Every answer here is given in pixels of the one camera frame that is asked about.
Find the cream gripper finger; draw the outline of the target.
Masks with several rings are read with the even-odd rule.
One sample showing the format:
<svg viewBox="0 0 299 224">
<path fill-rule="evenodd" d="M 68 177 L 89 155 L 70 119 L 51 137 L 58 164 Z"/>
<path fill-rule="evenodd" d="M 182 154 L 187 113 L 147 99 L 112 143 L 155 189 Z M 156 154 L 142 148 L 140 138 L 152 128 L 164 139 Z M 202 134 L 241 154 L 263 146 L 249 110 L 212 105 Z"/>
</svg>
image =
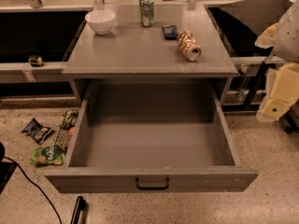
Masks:
<svg viewBox="0 0 299 224">
<path fill-rule="evenodd" d="M 254 45 L 261 49 L 274 47 L 276 44 L 276 31 L 278 24 L 272 24 L 266 28 L 256 39 Z"/>
<path fill-rule="evenodd" d="M 270 68 L 266 74 L 265 90 L 256 119 L 278 121 L 299 99 L 299 64 L 284 63 L 278 70 Z"/>
</svg>

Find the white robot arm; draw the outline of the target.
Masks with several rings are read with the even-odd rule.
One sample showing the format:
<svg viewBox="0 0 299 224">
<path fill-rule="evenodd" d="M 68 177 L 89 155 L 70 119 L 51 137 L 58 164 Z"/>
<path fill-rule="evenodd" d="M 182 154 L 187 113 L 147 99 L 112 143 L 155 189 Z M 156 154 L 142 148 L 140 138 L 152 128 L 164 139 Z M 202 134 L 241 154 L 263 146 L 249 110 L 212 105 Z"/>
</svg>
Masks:
<svg viewBox="0 0 299 224">
<path fill-rule="evenodd" d="M 255 41 L 255 46 L 272 51 L 267 58 L 279 57 L 284 64 L 278 69 L 269 69 L 265 90 L 256 118 L 262 122 L 279 120 L 299 99 L 299 1 L 269 26 Z"/>
</svg>

